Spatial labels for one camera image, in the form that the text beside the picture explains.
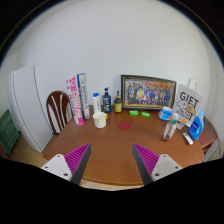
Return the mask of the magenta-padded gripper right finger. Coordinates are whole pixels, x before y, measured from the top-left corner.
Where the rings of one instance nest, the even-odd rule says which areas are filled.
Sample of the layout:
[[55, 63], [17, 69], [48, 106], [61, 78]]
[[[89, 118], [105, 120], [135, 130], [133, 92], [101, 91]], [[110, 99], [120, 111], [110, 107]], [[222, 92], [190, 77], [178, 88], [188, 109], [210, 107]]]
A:
[[136, 160], [144, 185], [164, 178], [182, 169], [169, 155], [158, 155], [155, 152], [134, 144], [132, 154]]

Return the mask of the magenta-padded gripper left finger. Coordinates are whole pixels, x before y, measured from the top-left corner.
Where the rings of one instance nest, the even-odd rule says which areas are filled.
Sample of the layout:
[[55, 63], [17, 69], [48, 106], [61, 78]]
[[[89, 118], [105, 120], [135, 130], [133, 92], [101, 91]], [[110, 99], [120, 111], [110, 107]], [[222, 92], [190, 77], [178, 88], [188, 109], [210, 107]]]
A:
[[79, 185], [91, 154], [91, 145], [85, 144], [66, 155], [56, 154], [42, 169]]

